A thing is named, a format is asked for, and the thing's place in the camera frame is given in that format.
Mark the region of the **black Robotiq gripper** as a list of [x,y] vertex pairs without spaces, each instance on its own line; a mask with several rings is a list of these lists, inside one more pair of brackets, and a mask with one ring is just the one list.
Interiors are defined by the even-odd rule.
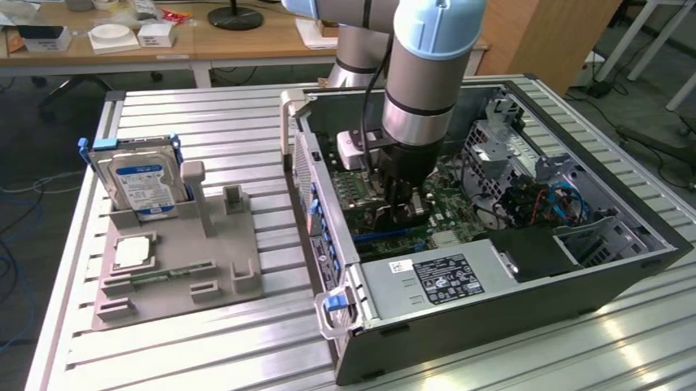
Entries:
[[409,146],[395,143],[383,147],[377,155],[376,176],[388,204],[407,204],[412,189],[419,190],[435,168],[439,143]]

